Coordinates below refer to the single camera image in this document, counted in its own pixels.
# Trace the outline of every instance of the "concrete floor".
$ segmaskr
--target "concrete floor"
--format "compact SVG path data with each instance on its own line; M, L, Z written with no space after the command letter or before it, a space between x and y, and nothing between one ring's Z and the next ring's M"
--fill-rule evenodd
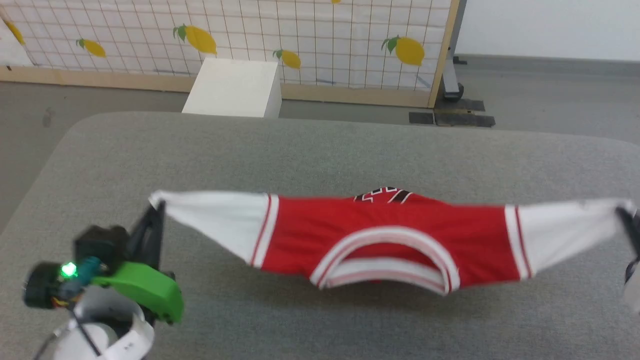
M495 129L601 136L640 144L640 78L458 70ZM62 136L96 113L177 111L187 94L0 83L0 233ZM408 125L409 108L284 101L280 117Z

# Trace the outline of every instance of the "white stool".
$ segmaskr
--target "white stool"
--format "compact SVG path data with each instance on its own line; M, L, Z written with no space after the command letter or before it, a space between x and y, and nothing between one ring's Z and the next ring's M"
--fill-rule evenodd
M182 112L277 118L278 71L276 62L206 58Z

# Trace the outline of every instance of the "red fabric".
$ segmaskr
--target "red fabric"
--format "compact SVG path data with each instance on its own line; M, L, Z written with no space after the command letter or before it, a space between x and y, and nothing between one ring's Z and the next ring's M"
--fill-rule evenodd
M393 193L383 190L350 198L356 201L280 197L262 269L310 277L327 252L346 236L372 227L402 226L428 234L449 252L458 268L461 288L520 280L504 207L453 206L417 194L409 195L404 204L389 202ZM436 268L422 252L384 243L384 239L356 249L348 258L375 257L396 257Z

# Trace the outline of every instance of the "lemon print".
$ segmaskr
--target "lemon print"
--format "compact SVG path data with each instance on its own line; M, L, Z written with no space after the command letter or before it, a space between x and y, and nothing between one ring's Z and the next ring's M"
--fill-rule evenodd
M182 24L182 26L173 28L173 38L175 38L176 33L182 41L185 41L184 38L186 37L187 40L189 40L189 44L201 53L217 54L216 41L213 40L211 34L203 29L197 28L193 25L186 26L185 24Z
M6 24L6 27L11 30L18 42L24 45L24 38L22 37L22 33L20 32L20 30L18 30L18 28L16 28L15 25L13 25L13 23L10 21L5 21L4 23Z
M300 58L296 53L280 49L274 51L272 56L277 56L278 59L282 59L284 65L288 67L300 70Z
M380 49L384 49L385 45L389 50L389 54L395 49L398 60L408 65L422 65L424 59L424 49L422 45L412 38L400 37L388 38L382 43Z
M107 55L104 53L104 49L100 44L95 41L87 40L87 39L79 39L76 40L76 45L86 49L91 55L100 56L101 58L106 58Z

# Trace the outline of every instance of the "table surface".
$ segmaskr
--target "table surface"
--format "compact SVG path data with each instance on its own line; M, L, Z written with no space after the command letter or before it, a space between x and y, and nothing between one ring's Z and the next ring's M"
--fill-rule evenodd
M164 190L354 195L379 186L449 202L640 199L640 148L582 136L178 113L96 115L61 141L0 236L0 358L28 359L63 312L26 309L22 280L70 259L89 224L129 226ZM406 284L319 291L252 269L171 220L161 268L184 321L150 359L632 359L620 238L520 284L439 297Z

